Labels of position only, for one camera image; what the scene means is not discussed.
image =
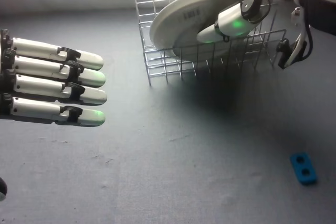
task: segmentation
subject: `blue object with holes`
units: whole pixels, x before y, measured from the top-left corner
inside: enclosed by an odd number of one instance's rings
[[[306,153],[296,153],[290,157],[294,172],[298,181],[303,185],[311,185],[317,182],[317,176],[310,158]]]

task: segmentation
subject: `white plate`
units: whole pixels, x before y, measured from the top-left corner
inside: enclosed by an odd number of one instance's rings
[[[197,45],[197,34],[213,24],[221,10],[237,1],[243,0],[175,0],[155,17],[150,28],[150,39],[157,49]],[[167,50],[166,55],[180,59],[180,50]],[[199,60],[211,57],[209,54],[198,55]],[[182,60],[196,59],[195,48],[182,53]]]

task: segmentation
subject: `dish rack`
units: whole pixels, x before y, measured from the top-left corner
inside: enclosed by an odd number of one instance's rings
[[[191,73],[198,77],[202,73],[209,73],[212,77],[214,72],[222,72],[223,76],[228,72],[229,67],[236,67],[240,70],[245,66],[257,68],[260,59],[268,59],[273,66],[277,60],[278,52],[276,46],[284,39],[286,30],[273,30],[277,17],[278,6],[272,4],[271,12],[247,37],[231,39],[229,42],[216,42],[209,44],[198,44],[184,48],[167,48],[157,50],[149,39],[151,24],[157,14],[174,0],[135,0],[135,7],[139,20],[139,31],[142,41],[143,58],[148,76],[149,85],[154,77],[165,77],[179,74],[183,79],[184,75]],[[183,52],[190,50],[195,53],[195,61],[184,61]],[[180,58],[168,56],[168,51],[179,51]],[[198,56],[207,54],[206,59],[199,60]]]

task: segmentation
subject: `gray table surface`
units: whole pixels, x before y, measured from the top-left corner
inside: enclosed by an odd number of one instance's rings
[[[298,30],[292,6],[276,28]],[[104,57],[97,128],[3,120],[0,223],[313,224],[336,219],[336,39],[314,31],[310,59],[225,84],[178,76],[149,87],[133,10],[0,19],[15,37]],[[301,186],[289,156],[319,176]]]

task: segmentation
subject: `wire dish rack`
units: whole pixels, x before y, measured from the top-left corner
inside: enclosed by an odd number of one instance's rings
[[[139,19],[139,31],[142,41],[143,58],[151,85],[153,77],[165,77],[168,81],[172,74],[179,74],[183,79],[185,74],[193,74],[198,77],[200,70],[206,70],[211,77],[215,70],[224,73],[229,67],[240,70],[244,64],[254,69],[257,68],[260,59],[268,59],[270,66],[277,60],[276,46],[284,39],[286,30],[273,30],[277,17],[278,6],[272,4],[271,12],[247,37],[231,39],[229,42],[216,42],[198,44],[184,48],[166,48],[157,50],[149,39],[151,24],[157,14],[174,0],[135,0],[136,11]],[[180,52],[180,58],[169,56],[168,51]],[[195,61],[184,61],[184,52],[193,52]]]

